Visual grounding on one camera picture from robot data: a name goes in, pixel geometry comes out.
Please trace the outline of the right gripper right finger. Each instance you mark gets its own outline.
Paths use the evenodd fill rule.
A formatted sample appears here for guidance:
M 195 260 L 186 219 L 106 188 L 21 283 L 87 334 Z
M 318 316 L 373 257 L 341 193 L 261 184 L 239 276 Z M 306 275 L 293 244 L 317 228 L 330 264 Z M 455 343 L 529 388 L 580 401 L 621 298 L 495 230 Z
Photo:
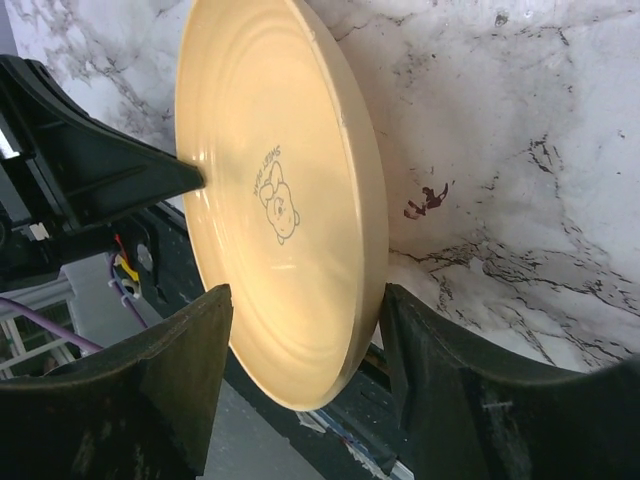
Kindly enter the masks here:
M 418 479 L 635 479 L 639 360 L 589 374 L 502 348 L 386 287 L 382 338 Z

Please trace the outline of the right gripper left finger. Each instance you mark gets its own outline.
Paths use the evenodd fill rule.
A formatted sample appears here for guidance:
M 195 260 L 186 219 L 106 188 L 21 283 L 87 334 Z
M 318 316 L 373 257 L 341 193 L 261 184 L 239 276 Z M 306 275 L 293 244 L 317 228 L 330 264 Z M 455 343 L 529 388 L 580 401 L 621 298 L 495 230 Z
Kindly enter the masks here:
M 2 382 L 2 478 L 203 475 L 232 317 L 219 285 L 98 353 Z

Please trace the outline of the tan bear print plate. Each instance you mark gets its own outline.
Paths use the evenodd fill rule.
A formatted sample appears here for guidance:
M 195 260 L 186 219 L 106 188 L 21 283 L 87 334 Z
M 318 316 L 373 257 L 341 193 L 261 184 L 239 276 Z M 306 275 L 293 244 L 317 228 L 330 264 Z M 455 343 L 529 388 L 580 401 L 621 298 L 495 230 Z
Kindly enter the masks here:
M 230 346 L 278 404 L 321 408 L 371 342 L 388 265 L 372 122 L 337 42 L 303 1 L 196 1 L 175 90 L 184 198 L 205 288 L 226 284 Z

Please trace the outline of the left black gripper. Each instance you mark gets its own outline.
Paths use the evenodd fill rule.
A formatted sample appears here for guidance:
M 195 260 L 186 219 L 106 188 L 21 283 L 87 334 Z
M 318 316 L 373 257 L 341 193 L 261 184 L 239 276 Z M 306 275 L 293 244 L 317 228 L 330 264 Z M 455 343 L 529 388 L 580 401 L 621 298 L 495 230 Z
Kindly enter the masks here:
M 203 185 L 197 168 L 91 117 L 42 63 L 2 55 L 3 280 L 53 280 L 64 233 Z

